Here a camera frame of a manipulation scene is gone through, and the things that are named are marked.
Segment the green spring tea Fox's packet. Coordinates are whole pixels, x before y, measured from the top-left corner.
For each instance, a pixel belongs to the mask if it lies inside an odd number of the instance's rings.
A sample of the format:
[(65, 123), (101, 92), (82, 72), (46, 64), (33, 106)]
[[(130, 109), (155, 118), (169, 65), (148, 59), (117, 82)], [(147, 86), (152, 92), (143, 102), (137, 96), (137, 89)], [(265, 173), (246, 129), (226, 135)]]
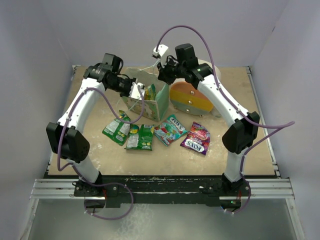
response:
[(156, 86), (152, 83), (151, 85), (147, 86), (145, 89), (144, 100), (147, 101), (155, 101), (156, 100)]

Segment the green cake paper bag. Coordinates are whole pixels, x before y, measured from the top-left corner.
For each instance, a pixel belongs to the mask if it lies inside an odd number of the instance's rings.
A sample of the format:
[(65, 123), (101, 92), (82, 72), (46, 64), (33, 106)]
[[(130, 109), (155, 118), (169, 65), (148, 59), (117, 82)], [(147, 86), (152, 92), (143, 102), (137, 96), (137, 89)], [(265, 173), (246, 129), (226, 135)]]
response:
[(136, 78), (138, 83), (144, 85), (143, 116), (155, 122), (161, 121), (169, 108), (169, 86), (158, 80), (157, 67), (155, 65), (145, 68), (128, 67), (124, 74)]

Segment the teal mint blossom Fox's packet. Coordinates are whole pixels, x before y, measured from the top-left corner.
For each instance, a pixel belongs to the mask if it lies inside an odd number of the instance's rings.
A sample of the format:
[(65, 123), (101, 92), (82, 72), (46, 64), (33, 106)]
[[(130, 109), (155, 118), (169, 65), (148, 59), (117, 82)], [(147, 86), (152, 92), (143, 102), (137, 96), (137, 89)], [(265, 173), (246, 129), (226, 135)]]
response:
[(187, 129), (181, 124), (175, 114), (171, 114), (160, 125), (154, 128), (154, 135), (165, 146), (169, 146), (187, 132)]

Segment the purple Fox's berries packet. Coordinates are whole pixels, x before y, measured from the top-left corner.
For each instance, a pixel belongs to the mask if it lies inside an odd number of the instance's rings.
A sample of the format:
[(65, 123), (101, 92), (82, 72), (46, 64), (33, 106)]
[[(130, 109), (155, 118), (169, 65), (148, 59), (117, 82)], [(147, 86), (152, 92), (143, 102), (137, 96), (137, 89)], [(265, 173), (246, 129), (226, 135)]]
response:
[(210, 142), (210, 132), (204, 126), (194, 121), (190, 131), (186, 138), (181, 142), (180, 146), (205, 156)]

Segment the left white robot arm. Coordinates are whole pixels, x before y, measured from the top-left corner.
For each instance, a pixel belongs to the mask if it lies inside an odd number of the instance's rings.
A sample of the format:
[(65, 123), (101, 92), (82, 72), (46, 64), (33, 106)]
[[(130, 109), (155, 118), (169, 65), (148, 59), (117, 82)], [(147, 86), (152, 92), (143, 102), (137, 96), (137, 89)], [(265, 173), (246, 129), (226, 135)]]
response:
[(102, 174), (89, 158), (90, 143), (83, 135), (92, 109), (107, 89), (122, 97), (144, 98), (143, 85), (135, 78), (120, 76), (123, 65), (120, 57), (105, 53), (102, 62), (85, 70), (81, 86), (66, 112), (57, 122), (49, 122), (46, 127), (51, 150), (57, 155), (58, 171), (72, 167), (79, 177), (74, 183), (75, 188), (91, 196), (106, 191)]

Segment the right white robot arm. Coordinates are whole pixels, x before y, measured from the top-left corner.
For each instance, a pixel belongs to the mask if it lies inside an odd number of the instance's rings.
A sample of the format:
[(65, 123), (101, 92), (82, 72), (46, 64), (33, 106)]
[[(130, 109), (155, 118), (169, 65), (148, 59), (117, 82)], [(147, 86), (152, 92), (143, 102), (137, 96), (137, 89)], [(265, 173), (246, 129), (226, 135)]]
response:
[(213, 64), (199, 63), (191, 44), (178, 45), (175, 53), (176, 57), (172, 57), (164, 44), (154, 48), (153, 57), (160, 60), (157, 65), (158, 79), (168, 85), (176, 79), (184, 79), (220, 113), (228, 126), (222, 136), (222, 143), (227, 149), (227, 162), (221, 177), (221, 189), (228, 196), (236, 195), (239, 190), (248, 187), (243, 179), (245, 152), (257, 138), (260, 116), (255, 111), (249, 112), (231, 96), (217, 77)]

